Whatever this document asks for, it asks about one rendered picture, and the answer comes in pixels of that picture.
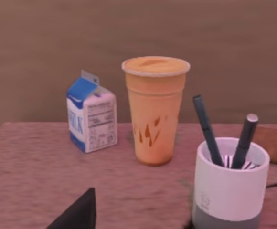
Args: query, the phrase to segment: nutrition label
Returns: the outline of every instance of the nutrition label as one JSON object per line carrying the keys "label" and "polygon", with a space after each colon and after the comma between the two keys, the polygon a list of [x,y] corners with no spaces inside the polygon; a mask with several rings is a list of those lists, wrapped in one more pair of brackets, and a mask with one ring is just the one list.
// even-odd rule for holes
{"label": "nutrition label", "polygon": [[89,105],[87,110],[90,150],[111,145],[116,137],[113,101]]}

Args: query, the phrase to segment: pen holder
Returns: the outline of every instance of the pen holder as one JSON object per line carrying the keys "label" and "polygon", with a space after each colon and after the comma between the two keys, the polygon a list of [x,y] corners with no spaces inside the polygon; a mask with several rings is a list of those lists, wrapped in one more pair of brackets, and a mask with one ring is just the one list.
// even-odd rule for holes
{"label": "pen holder", "polygon": [[[220,154],[233,156],[238,138],[219,137]],[[192,221],[196,229],[258,229],[269,169],[269,155],[251,143],[247,161],[258,167],[230,169],[210,161],[206,142],[197,149]]]}

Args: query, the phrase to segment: striped object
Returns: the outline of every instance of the striped object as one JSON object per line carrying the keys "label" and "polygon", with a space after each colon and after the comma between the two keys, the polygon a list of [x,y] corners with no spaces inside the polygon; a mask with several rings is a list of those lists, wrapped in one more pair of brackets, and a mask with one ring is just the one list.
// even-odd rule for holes
{"label": "striped object", "polygon": [[[224,163],[224,167],[225,168],[231,168],[232,166],[232,162],[233,162],[233,158],[234,156],[229,156],[229,155],[221,155],[221,159]],[[246,169],[252,169],[252,168],[256,168],[259,167],[259,165],[256,165],[250,161],[246,161],[245,164],[242,167],[242,170],[246,170]]]}

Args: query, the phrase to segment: cup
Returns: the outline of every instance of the cup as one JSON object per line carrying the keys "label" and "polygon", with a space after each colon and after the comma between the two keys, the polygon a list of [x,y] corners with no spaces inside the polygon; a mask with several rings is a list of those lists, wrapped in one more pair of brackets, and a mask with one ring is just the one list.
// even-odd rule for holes
{"label": "cup", "polygon": [[173,154],[185,75],[190,64],[171,57],[124,61],[135,155],[149,166],[168,163]]}
{"label": "cup", "polygon": [[[216,138],[220,154],[232,156],[238,138]],[[206,142],[198,146],[192,220],[196,229],[258,229],[269,169],[269,155],[251,143],[247,161],[258,167],[230,169],[210,161]]]}

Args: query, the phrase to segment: brown wall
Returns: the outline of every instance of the brown wall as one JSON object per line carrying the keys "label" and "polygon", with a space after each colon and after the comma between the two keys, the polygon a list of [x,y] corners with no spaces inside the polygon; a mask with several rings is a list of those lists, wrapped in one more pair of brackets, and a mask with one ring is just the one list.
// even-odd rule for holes
{"label": "brown wall", "polygon": [[120,64],[143,55],[192,64],[181,122],[196,121],[202,93],[213,122],[253,112],[277,123],[277,0],[0,0],[0,124],[66,121],[64,94],[81,69],[129,122]]}

